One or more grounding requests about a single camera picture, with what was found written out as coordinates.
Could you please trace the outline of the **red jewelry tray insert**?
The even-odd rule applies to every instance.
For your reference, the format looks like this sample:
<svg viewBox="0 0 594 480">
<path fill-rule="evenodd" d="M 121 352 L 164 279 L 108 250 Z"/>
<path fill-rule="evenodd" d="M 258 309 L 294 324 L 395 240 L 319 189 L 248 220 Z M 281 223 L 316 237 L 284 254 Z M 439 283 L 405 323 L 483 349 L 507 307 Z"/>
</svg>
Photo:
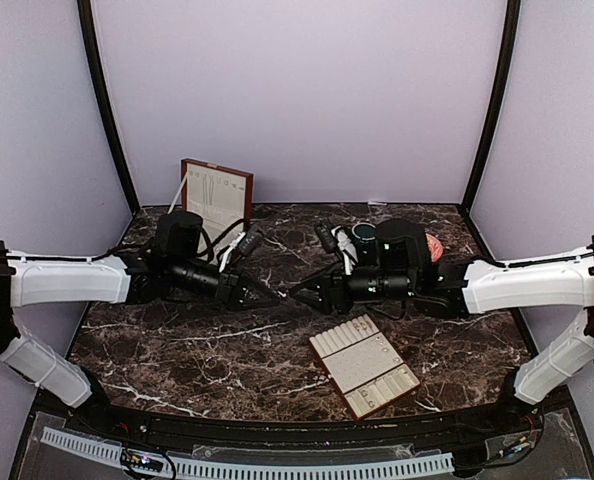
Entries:
<svg viewBox="0 0 594 480">
<path fill-rule="evenodd" d="M 367 314 L 310 337 L 309 344 L 356 421 L 420 386 L 420 380 Z"/>
</svg>

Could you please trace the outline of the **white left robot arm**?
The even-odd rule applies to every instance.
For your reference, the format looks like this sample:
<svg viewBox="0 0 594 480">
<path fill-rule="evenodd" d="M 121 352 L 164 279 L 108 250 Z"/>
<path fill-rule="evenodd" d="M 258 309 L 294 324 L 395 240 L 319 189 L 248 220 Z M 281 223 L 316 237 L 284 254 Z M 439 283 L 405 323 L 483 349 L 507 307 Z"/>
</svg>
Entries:
<svg viewBox="0 0 594 480">
<path fill-rule="evenodd" d="M 78 411 L 80 421 L 97 436 L 111 435 L 118 415 L 99 382 L 17 324 L 14 311 L 49 303 L 146 304 L 175 288 L 203 295 L 230 311 L 268 308 L 280 301 L 239 269 L 169 248 L 58 257 L 11 251 L 0 241 L 0 362 Z"/>
</svg>

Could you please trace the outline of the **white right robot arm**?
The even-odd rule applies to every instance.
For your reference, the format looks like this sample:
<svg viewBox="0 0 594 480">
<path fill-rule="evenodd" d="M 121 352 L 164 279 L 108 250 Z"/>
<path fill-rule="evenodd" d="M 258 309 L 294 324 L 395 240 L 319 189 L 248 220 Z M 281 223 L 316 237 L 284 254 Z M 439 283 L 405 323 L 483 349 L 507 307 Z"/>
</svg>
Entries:
<svg viewBox="0 0 594 480">
<path fill-rule="evenodd" d="M 290 296 L 324 314 L 397 300 L 443 319 L 521 307 L 579 307 L 563 333 L 507 376 L 500 402 L 487 413 L 494 432 L 511 432 L 526 408 L 594 361 L 594 236 L 590 245 L 570 252 L 505 262 L 433 263 L 424 234 L 380 237 L 376 243 L 374 264 L 347 271 L 337 262 L 292 287 Z"/>
</svg>

